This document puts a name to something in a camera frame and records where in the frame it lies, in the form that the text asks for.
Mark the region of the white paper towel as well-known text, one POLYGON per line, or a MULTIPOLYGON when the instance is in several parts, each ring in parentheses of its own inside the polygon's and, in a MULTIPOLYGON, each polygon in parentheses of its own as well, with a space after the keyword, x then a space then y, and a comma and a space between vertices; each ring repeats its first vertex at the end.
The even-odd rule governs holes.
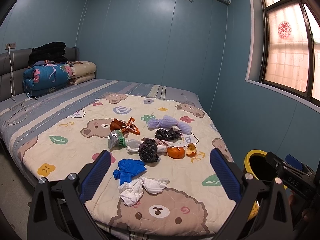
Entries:
POLYGON ((130 183, 124 182, 118 187, 118 191, 124 204, 131 207, 139 202, 145 191, 151 195, 157 195, 162 193, 169 183, 170 180, 167 178, 142 177, 134 179, 130 183))

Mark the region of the green silver snack bag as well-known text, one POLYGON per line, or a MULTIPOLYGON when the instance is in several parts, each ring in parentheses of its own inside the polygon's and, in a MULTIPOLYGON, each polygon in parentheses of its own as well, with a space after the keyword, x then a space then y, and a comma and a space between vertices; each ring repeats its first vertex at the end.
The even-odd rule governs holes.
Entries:
POLYGON ((108 135, 108 147, 109 149, 126 147, 125 137, 120 130, 114 130, 108 135))

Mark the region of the orange snack wrapper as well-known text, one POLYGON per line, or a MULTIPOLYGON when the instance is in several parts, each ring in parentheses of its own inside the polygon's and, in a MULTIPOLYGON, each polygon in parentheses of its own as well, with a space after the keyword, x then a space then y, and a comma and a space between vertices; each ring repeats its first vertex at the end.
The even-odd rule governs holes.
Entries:
POLYGON ((133 117, 131 117, 127 122, 120 121, 114 118, 110 124, 110 131, 112 132, 112 131, 118 130, 118 131, 121 131, 123 135, 127 133, 140 135, 140 130, 134 124, 134 122, 135 122, 135 119, 133 117))

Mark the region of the large black plastic bag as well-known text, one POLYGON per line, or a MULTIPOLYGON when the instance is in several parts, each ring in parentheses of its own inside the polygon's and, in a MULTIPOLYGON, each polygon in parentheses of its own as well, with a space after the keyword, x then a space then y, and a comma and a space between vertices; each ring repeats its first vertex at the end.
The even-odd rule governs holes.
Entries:
POLYGON ((157 144, 154 139, 145 138, 139 146, 138 153, 140 159, 145 163, 154 163, 159 159, 157 144))

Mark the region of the small black plastic bag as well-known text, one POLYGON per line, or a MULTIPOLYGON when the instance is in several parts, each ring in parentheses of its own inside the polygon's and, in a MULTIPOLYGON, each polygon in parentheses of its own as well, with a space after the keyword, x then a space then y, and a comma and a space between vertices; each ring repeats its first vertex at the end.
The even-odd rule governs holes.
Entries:
POLYGON ((170 128, 169 130, 159 128, 155 133, 155 138, 165 141, 177 140, 182 135, 182 132, 176 128, 170 128))

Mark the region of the purple foam fruit net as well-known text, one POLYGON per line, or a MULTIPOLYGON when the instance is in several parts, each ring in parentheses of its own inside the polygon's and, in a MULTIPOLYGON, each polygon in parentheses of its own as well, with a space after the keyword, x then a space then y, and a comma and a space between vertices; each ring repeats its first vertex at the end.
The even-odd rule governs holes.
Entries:
POLYGON ((150 129, 156 129, 156 128, 173 128, 176 126, 183 134, 191 134, 192 127, 182 121, 178 121, 177 119, 165 115, 162 119, 150 119, 147 122, 147 127, 150 129))

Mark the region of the white tissue wad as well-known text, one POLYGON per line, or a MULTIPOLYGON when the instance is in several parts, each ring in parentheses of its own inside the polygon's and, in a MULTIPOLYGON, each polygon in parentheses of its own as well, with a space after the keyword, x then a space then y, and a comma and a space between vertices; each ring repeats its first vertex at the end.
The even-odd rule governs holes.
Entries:
POLYGON ((139 147, 142 144, 142 141, 135 139, 127 139, 126 140, 126 149, 129 153, 138 153, 139 147))

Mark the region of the yellow rimmed trash bin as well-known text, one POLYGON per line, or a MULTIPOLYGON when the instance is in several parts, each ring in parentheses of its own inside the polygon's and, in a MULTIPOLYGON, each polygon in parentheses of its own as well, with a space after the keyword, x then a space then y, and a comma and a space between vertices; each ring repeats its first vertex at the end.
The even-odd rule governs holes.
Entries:
MULTIPOLYGON (((266 161, 267 152, 262 150, 251 150, 244 158, 244 172, 251 173, 257 180, 272 181, 277 174, 273 167, 266 161)), ((258 193, 255 203, 247 221, 249 222, 257 216, 264 193, 258 193)))

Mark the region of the cream bear print quilt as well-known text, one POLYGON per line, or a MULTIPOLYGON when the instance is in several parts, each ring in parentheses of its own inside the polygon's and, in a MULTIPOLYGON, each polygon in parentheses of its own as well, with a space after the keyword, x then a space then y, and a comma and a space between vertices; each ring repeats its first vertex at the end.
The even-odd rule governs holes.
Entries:
POLYGON ((92 217, 130 236, 216 233, 235 202, 209 155, 232 156, 206 112, 188 103, 109 94, 32 135, 17 149, 36 177, 66 178, 103 150, 111 162, 81 191, 92 217))

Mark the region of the blue floral folded duvet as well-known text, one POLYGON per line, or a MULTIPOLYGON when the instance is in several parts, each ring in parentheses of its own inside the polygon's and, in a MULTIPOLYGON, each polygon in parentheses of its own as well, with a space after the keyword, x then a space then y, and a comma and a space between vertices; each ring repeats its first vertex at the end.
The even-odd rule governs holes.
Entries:
POLYGON ((23 89, 27 97, 39 97, 66 87, 72 76, 68 63, 35 64, 23 73, 23 89))

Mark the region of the beige folded blanket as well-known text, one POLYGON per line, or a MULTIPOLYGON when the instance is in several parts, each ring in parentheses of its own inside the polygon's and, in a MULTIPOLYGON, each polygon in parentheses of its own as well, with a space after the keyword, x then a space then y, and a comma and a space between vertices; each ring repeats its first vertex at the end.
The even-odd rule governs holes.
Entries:
POLYGON ((71 85, 79 85, 81 83, 95 79, 97 66, 89 61, 75 61, 71 66, 72 78, 69 83, 71 85))

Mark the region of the grey padded headboard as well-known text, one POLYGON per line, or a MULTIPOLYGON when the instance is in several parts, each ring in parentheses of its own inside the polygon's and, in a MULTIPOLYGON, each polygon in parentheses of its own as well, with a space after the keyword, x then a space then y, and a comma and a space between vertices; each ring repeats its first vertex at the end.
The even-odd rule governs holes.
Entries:
MULTIPOLYGON (((28 67, 28 59, 31 54, 30 49, 11 50, 1 54, 1 101, 7 100, 14 95, 19 95, 24 92, 22 77, 23 73, 31 67, 28 67)), ((79 59, 79 49, 76 47, 65 48, 65 57, 67 63, 79 59)), ((54 63, 52 61, 39 61, 35 64, 54 63)))

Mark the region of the black clothing pile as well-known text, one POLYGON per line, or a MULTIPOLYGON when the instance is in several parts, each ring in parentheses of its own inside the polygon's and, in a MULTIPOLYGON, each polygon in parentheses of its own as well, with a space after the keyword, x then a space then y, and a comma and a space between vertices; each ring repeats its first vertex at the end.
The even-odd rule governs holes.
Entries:
POLYGON ((64 42, 51 42, 31 50, 28 59, 28 67, 33 66, 39 61, 52 61, 56 63, 65 63, 66 44, 64 42))

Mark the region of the window with dark frame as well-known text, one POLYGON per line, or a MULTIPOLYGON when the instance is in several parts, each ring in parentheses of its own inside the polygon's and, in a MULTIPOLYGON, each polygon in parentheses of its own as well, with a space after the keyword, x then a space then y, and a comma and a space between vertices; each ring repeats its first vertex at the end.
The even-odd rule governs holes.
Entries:
POLYGON ((249 0, 245 80, 319 111, 319 17, 308 0, 249 0))

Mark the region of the wall power socket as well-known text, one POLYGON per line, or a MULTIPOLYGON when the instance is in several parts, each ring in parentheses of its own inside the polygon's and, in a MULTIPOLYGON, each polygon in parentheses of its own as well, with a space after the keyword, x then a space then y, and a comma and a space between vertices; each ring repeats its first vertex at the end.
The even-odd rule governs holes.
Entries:
POLYGON ((15 49, 16 48, 16 43, 7 43, 5 45, 5 50, 9 50, 9 49, 15 49))

